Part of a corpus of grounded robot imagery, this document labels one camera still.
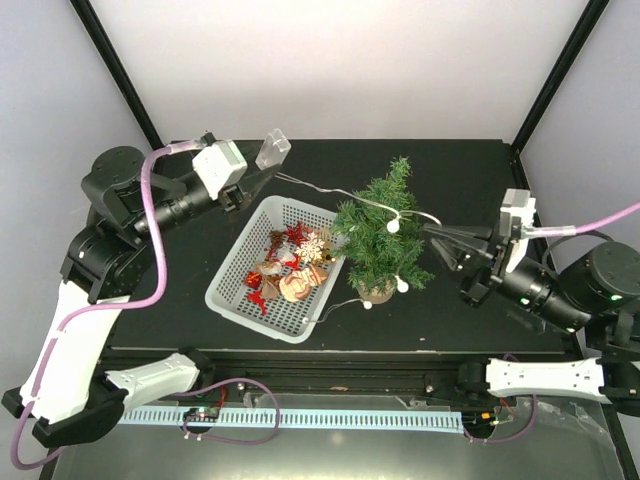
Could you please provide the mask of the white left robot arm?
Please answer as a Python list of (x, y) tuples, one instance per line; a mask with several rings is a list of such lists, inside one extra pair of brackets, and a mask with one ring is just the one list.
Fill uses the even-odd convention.
[(266, 144), (250, 155), (232, 141), (200, 139), (147, 155), (115, 147), (94, 161), (81, 186), (95, 216), (69, 246), (36, 366), (2, 398), (43, 447), (58, 454), (102, 438), (139, 406), (171, 395), (202, 399), (213, 391), (213, 364), (192, 347), (127, 371), (100, 373), (96, 365), (120, 313), (162, 297), (162, 233), (214, 208), (244, 209), (289, 149)]

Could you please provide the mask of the white perforated plastic basket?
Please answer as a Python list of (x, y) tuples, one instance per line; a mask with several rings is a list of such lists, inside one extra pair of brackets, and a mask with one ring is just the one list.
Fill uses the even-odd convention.
[[(284, 232), (287, 225), (300, 221), (313, 232), (327, 234), (335, 218), (334, 212), (292, 198), (270, 196), (263, 200), (207, 288), (207, 307), (237, 325), (275, 340), (289, 344), (307, 340), (321, 317), (344, 261), (337, 259), (321, 264), (328, 272), (328, 279), (305, 300), (288, 302), (274, 290), (276, 281), (310, 264), (299, 259), (295, 254), (297, 247), (288, 243), (286, 237), (277, 251), (271, 251), (269, 233)], [(244, 284), (249, 271), (262, 274), (259, 290), (266, 299), (266, 316), (247, 299), (250, 292), (259, 291)]]

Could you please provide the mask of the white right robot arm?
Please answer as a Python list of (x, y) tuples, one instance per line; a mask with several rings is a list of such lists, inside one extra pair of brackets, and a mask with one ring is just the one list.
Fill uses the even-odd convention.
[(536, 332), (561, 341), (557, 354), (498, 353), (463, 363), (457, 396), (574, 397), (639, 413), (639, 253), (598, 230), (598, 244), (561, 272), (550, 253), (534, 260), (496, 228), (425, 226), (422, 235), (460, 280), (459, 295), (480, 307), (490, 296)]

